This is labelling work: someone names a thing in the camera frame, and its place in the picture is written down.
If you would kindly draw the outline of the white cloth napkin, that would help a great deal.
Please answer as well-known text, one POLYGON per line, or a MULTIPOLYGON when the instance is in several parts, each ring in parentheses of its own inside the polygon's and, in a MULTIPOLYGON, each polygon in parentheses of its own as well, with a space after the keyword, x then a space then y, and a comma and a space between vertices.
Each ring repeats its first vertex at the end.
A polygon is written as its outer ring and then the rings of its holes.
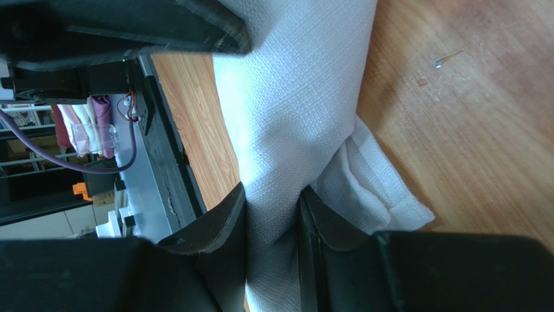
POLYGON ((254 48, 213 58, 248 204, 251 311, 299 311, 297 201, 312 187, 366 233, 434 220, 356 113, 376 1, 226 1, 254 48))

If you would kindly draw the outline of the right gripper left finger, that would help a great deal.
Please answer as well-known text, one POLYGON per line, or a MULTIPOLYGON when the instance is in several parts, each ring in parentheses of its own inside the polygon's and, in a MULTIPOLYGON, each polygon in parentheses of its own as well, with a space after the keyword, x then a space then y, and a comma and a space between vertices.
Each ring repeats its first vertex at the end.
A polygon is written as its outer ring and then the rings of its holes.
POLYGON ((242 311, 245 281, 242 185, 158 243, 1 242, 2 311, 242 311))

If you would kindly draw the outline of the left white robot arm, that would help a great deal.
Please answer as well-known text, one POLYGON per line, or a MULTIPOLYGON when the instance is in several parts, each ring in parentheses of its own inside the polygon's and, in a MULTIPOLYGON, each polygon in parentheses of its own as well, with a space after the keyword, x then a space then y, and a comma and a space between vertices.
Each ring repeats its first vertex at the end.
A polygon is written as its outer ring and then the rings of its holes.
POLYGON ((128 59, 251 49, 244 20, 218 1, 2 1, 1 99, 84 104, 126 92, 128 59))

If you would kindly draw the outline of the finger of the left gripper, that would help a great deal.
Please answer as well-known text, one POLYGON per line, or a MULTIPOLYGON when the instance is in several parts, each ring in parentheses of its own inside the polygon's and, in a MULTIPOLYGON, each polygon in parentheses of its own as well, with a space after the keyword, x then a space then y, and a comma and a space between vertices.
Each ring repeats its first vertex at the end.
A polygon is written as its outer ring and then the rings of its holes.
POLYGON ((164 52, 252 50, 243 19, 218 1, 2 1, 1 56, 53 71, 164 52))

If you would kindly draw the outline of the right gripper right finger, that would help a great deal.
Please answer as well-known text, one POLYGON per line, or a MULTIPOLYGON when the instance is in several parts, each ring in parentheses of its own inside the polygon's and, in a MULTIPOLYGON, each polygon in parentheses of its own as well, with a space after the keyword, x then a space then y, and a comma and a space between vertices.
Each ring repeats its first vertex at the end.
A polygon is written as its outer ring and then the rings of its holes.
POLYGON ((311 188, 298 200, 303 311, 552 311, 553 254, 513 235, 368 235, 311 188))

